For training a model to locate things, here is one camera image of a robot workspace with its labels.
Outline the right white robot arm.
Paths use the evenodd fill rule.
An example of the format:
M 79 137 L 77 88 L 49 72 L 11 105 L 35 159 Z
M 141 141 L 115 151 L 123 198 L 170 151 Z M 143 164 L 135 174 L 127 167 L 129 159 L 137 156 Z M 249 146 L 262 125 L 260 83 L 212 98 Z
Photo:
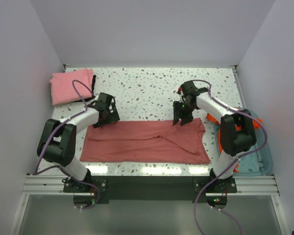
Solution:
M 208 186 L 220 192 L 226 186 L 225 179 L 233 175 L 240 153 L 247 152 L 257 142 L 250 111 L 233 108 L 211 96 L 211 88 L 197 88 L 193 81 L 184 82 L 177 93 L 180 100 L 173 103 L 173 124 L 186 125 L 193 121 L 194 110 L 204 110 L 220 125 L 222 152 L 212 169 L 214 177 Z

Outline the dusty red t shirt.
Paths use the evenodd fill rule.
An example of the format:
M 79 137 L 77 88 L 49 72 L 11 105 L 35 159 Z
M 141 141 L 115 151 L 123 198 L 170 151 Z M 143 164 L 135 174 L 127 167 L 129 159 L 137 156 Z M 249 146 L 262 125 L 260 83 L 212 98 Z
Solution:
M 201 165 L 210 159 L 202 143 L 200 118 L 180 126 L 170 120 L 118 121 L 88 127 L 80 161 L 146 162 Z

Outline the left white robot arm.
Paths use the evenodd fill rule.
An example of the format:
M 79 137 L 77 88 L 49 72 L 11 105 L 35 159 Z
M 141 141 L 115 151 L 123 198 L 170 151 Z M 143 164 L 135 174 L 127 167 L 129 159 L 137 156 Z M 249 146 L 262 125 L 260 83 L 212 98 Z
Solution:
M 106 93 L 99 93 L 82 111 L 71 117 L 48 119 L 37 147 L 39 160 L 34 174 L 38 174 L 40 162 L 44 159 L 75 179 L 74 186 L 80 192 L 87 192 L 92 186 L 91 173 L 75 156 L 76 136 L 90 126 L 98 128 L 119 120 L 115 98 Z

